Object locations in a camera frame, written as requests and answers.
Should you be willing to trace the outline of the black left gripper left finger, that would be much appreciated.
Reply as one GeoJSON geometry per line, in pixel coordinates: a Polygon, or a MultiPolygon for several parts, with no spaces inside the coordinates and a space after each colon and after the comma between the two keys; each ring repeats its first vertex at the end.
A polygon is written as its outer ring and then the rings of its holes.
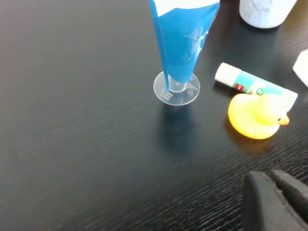
{"type": "Polygon", "coordinates": [[[244,179],[242,225],[245,231],[306,231],[301,218],[269,175],[250,171],[244,179]]]}

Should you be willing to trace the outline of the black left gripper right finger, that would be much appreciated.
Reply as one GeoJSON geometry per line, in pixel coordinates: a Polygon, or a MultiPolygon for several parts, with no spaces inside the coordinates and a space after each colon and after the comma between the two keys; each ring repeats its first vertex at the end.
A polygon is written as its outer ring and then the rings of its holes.
{"type": "Polygon", "coordinates": [[[308,186],[281,170],[272,170],[270,177],[301,218],[308,217],[308,186]]]}

